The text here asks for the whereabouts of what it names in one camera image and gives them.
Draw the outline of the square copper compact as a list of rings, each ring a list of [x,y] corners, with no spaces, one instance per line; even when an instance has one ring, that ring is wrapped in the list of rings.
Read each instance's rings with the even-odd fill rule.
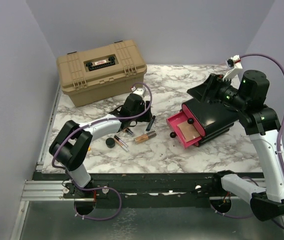
[[[187,121],[184,121],[177,125],[178,129],[181,131],[183,139],[185,142],[192,141],[201,135],[197,132],[196,128],[193,124],[187,123]]]

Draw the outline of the pink top drawer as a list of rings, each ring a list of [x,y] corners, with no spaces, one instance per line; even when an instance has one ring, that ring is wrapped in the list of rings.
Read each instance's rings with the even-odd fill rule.
[[[205,136],[205,130],[202,127],[202,125],[200,124],[200,122],[197,120],[197,118],[194,116],[194,114],[189,110],[189,108],[183,103],[182,104],[182,111],[184,112],[184,114],[187,116],[187,118],[189,119],[193,119],[193,125],[196,128],[197,132],[201,135],[201,136]]]

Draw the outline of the black mascara stick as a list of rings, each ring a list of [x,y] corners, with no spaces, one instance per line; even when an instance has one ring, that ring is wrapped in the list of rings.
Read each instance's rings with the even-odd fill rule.
[[[150,120],[150,122],[148,123],[148,125],[147,125],[147,127],[146,127],[146,131],[147,131],[147,132],[151,130],[151,127],[152,127],[152,125],[153,125],[153,123],[154,123],[155,118],[156,118],[156,116],[153,115],[152,118],[151,118],[151,120]]]

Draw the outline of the pink drawer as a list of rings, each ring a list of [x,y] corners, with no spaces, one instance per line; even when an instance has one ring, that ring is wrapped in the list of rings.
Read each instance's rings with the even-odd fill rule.
[[[188,119],[183,111],[166,119],[166,123],[171,129],[170,137],[176,138],[185,149],[190,146],[198,146],[199,141],[203,139],[195,125],[188,123]]]
[[[184,112],[184,114],[187,116],[187,118],[189,119],[193,119],[193,125],[196,128],[197,132],[201,135],[201,136],[205,136],[205,130],[202,127],[202,125],[200,124],[200,122],[197,120],[197,118],[194,116],[194,114],[189,110],[189,108],[183,103],[182,104],[182,111]]]

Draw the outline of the black makeup drawer organizer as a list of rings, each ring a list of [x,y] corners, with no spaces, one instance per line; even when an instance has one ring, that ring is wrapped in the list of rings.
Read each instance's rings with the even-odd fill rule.
[[[209,104],[191,99],[184,102],[184,104],[194,114],[205,130],[205,136],[199,141],[197,147],[228,132],[238,120],[238,115],[235,110],[231,110],[220,103]],[[192,118],[188,119],[189,124],[193,122],[194,120]]]

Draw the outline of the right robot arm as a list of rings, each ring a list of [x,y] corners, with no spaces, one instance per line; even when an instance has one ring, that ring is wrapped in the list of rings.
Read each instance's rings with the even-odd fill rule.
[[[212,192],[222,196],[231,192],[247,202],[255,217],[260,221],[284,216],[284,148],[277,113],[264,102],[270,82],[258,70],[244,72],[238,89],[222,75],[210,74],[200,85],[187,93],[203,103],[228,106],[238,113],[257,152],[266,187],[250,183],[231,171],[220,171],[211,183]]]

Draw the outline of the beige concealer tube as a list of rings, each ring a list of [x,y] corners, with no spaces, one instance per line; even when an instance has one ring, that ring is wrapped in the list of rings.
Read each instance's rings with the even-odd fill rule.
[[[148,133],[145,133],[143,135],[136,137],[134,140],[135,140],[136,144],[140,144],[140,143],[143,143],[143,142],[145,142],[145,141],[147,141],[151,138],[154,138],[156,135],[157,135],[157,133],[153,130],[153,131],[150,131]]]

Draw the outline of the small black round jar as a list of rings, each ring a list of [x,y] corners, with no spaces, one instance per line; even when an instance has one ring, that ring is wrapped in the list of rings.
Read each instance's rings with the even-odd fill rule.
[[[106,143],[106,146],[107,146],[108,148],[110,148],[110,149],[113,148],[113,147],[115,147],[115,145],[116,145],[115,139],[114,139],[114,138],[111,138],[111,137],[107,138],[106,141],[105,141],[105,143]]]

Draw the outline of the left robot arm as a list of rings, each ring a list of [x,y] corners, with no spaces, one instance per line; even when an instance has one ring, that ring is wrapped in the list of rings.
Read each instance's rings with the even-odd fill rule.
[[[131,127],[132,122],[149,122],[152,100],[131,93],[123,105],[118,106],[106,116],[82,125],[67,121],[49,147],[52,163],[62,164],[75,185],[75,191],[81,197],[92,193],[91,176],[84,166],[90,144],[109,134],[118,133]]]

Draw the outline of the slim concealer tube white cap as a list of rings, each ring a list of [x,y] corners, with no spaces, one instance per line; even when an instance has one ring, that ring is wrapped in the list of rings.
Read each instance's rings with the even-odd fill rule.
[[[118,136],[114,136],[114,140],[117,144],[119,144],[121,146],[122,149],[124,149],[126,152],[128,152],[128,148],[127,145],[118,137]]]

